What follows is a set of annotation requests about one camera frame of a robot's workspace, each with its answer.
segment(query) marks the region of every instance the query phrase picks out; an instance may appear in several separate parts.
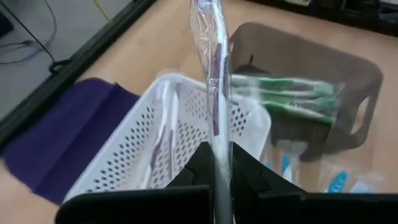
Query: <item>purple cloth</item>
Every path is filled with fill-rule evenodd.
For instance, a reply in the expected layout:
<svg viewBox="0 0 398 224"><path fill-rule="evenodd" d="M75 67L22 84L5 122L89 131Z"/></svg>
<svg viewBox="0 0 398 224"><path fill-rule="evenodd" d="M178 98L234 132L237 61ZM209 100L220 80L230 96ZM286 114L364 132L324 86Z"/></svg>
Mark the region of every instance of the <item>purple cloth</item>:
<svg viewBox="0 0 398 224"><path fill-rule="evenodd" d="M119 85L85 80L69 89L4 155L11 174L61 204L88 163L137 101Z"/></svg>

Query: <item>perforated basket wall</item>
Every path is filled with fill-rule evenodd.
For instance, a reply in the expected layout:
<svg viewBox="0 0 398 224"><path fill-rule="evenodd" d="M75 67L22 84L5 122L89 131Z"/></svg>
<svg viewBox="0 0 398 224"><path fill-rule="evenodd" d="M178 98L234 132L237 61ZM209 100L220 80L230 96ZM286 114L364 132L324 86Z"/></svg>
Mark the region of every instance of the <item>perforated basket wall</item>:
<svg viewBox="0 0 398 224"><path fill-rule="evenodd" d="M182 83L178 107L177 144L170 152L166 147L168 142L162 143L155 158L154 168L149 174L150 177L147 177L150 181L146 188L165 187L172 180L168 175L170 170L178 174L199 143L208 141L205 84L182 75L164 75L149 87L128 112L75 182L65 200L79 194L136 188L132 183L145 176L136 170L137 162L142 153L155 141L162 116L161 108L158 108L159 105L154 101L155 89L166 80ZM231 113L233 141L259 159L271 126L267 111L254 102L245 101L237 96L233 98Z"/></svg>

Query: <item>plastic packaging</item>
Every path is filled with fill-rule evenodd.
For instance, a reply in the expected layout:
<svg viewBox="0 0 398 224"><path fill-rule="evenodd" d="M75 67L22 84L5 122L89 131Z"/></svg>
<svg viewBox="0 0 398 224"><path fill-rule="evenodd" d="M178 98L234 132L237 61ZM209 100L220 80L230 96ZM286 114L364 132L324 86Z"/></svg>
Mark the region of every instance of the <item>plastic packaging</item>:
<svg viewBox="0 0 398 224"><path fill-rule="evenodd" d="M334 124L343 85L302 78L232 75L233 93L256 98L269 110Z"/></svg>
<svg viewBox="0 0 398 224"><path fill-rule="evenodd" d="M319 178L319 191L324 193L382 192L384 178L374 172L360 171L341 160L324 157Z"/></svg>
<svg viewBox="0 0 398 224"><path fill-rule="evenodd" d="M210 143L215 156L216 222L232 223L229 45L221 0L192 0L190 25L206 78Z"/></svg>
<svg viewBox="0 0 398 224"><path fill-rule="evenodd" d="M281 176L290 183L300 187L299 155L307 148L307 144L305 142L279 140L276 147L281 155Z"/></svg>

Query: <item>toothbrush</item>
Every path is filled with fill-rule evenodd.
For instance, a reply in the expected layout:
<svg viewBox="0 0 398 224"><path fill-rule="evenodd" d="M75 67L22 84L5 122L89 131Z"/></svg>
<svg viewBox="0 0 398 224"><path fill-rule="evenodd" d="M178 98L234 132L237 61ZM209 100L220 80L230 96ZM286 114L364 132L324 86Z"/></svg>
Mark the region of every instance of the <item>toothbrush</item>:
<svg viewBox="0 0 398 224"><path fill-rule="evenodd" d="M347 171L339 172L330 182L324 193L342 193L348 178Z"/></svg>
<svg viewBox="0 0 398 224"><path fill-rule="evenodd" d="M146 189L148 183L150 183L151 173L154 168L155 160L160 152L161 145L164 141L166 132L167 120L169 117L169 111L167 107L170 105L170 92L172 84L170 81L164 81L159 84L159 87L155 93L155 103L162 105L162 120L160 122L159 132L156 135L155 143L152 145L150 150L142 152L141 158L138 160L137 173L144 174L142 179L135 179L132 186L134 189Z"/></svg>
<svg viewBox="0 0 398 224"><path fill-rule="evenodd" d="M215 155L215 218L219 224L233 222L231 201L231 164L229 158L229 127L228 127L228 97L229 97L229 56L228 33L225 27L221 3L210 0L212 14L216 24L217 45L215 49L214 70L211 74L216 84L213 93L213 131L211 148Z"/></svg>
<svg viewBox="0 0 398 224"><path fill-rule="evenodd" d="M320 122L326 123L326 124L333 124L335 122L335 118L331 118L331 117L322 115L320 113L314 112L312 110L308 110L308 109L301 108L301 107L295 107L295 106L285 105L285 104L271 102L271 101L265 101L265 102L262 102L261 104L268 109L272 108L275 110L286 111L289 113L297 114L304 118L315 119L317 121L320 121Z"/></svg>
<svg viewBox="0 0 398 224"><path fill-rule="evenodd" d="M173 91L173 96L172 96L172 102L170 104L170 112L171 112L171 116L170 116L170 129L169 129L169 153L170 153L170 159L169 159L169 166L170 166L170 179L174 179L175 174L174 174L174 166L175 166L175 161L174 161L174 149L175 149L175 145L177 144L177 140L176 140L176 133L177 133L177 121L178 121L178 104L179 104L179 94L180 94L180 88L181 88L181 84L178 83L175 86L175 89Z"/></svg>
<svg viewBox="0 0 398 224"><path fill-rule="evenodd" d="M333 95L333 85L323 81L311 81L301 78L267 78L232 75L231 84L235 87L260 88L271 94L290 96L327 96Z"/></svg>
<svg viewBox="0 0 398 224"><path fill-rule="evenodd" d="M292 166L290 165L290 158L288 156L282 157L282 176L285 180L293 183Z"/></svg>

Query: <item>light wood surface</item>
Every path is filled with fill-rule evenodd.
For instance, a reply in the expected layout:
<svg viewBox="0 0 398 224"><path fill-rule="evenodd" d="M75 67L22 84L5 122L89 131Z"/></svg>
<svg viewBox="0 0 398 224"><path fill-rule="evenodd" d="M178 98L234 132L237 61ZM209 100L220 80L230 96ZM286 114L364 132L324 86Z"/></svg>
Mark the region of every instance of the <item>light wood surface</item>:
<svg viewBox="0 0 398 224"><path fill-rule="evenodd" d="M203 80L197 51L188 22L188 0L158 0L81 77L98 77L118 82L141 94L159 71L171 68ZM346 27L291 12L241 0L224 0L224 11L232 34L245 22L260 22L329 47L358 55L376 63L384 73L380 100L366 147L374 150L371 169L387 177L386 190L396 192L398 181L398 39L366 30ZM359 155L360 149L349 154ZM0 167L1 223L52 223L57 206L33 195Z"/></svg>

